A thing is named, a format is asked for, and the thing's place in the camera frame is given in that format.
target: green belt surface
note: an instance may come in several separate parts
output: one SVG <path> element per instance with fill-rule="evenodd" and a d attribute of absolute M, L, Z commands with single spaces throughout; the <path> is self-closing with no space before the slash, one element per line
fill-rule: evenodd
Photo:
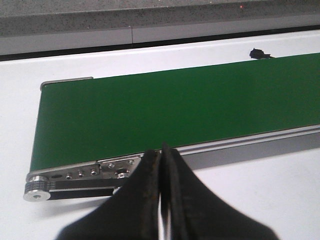
<path fill-rule="evenodd" d="M 320 53 L 47 84 L 30 171 L 320 124 Z"/>

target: bolt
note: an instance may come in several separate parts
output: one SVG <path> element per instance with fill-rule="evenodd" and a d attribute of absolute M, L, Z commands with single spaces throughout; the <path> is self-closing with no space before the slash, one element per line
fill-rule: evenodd
<path fill-rule="evenodd" d="M 115 167 L 115 164 L 113 162 L 109 163 L 108 168 L 113 169 L 114 167 Z"/>
<path fill-rule="evenodd" d="M 91 176 L 97 175 L 97 171 L 93 168 L 91 169 Z"/>
<path fill-rule="evenodd" d="M 72 179 L 72 173 L 68 172 L 65 176 L 65 179 L 70 180 Z"/>

